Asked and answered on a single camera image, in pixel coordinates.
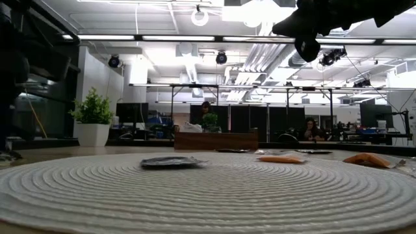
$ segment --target placemat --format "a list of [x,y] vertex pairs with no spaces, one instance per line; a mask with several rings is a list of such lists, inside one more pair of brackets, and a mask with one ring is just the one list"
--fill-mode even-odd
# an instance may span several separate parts
[[[203,168],[151,170],[186,156]],[[255,155],[74,157],[0,171],[0,219],[68,233],[378,233],[416,222],[413,178],[353,164]]]

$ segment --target potted plant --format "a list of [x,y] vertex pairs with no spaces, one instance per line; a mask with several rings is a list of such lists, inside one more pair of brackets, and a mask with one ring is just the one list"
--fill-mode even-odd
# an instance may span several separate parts
[[75,102],[75,110],[70,111],[78,123],[78,142],[84,147],[105,146],[109,137],[110,122],[113,113],[110,111],[109,98],[97,94],[92,87],[85,101]]
[[220,133],[221,128],[217,126],[218,116],[213,113],[208,113],[202,118],[202,128],[204,133]]

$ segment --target monitor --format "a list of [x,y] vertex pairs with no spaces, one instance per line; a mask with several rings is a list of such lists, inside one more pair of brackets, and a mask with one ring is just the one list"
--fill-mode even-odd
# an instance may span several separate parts
[[361,125],[363,127],[377,127],[377,120],[385,120],[387,128],[393,128],[393,115],[389,105],[360,104]]
[[116,115],[120,123],[146,123],[148,111],[149,103],[117,103]]

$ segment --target orange bag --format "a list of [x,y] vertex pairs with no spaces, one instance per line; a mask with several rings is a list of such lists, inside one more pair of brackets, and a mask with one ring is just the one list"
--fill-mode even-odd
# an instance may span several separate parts
[[269,163],[304,163],[305,159],[302,159],[293,155],[283,155],[283,156],[264,156],[258,158],[262,162]]
[[396,166],[395,163],[389,162],[383,159],[380,155],[375,153],[358,153],[356,156],[349,157],[343,161],[344,163],[361,164],[364,162],[372,163],[377,166],[384,168],[393,168]]

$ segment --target green plant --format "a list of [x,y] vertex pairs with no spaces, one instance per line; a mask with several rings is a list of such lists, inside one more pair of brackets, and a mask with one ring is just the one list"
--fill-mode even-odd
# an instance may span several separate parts
[[216,114],[208,113],[202,118],[202,127],[215,127],[217,120],[218,116]]
[[75,110],[70,114],[82,124],[110,124],[113,112],[110,111],[109,98],[97,94],[97,90],[92,87],[88,91],[85,101],[74,100]]

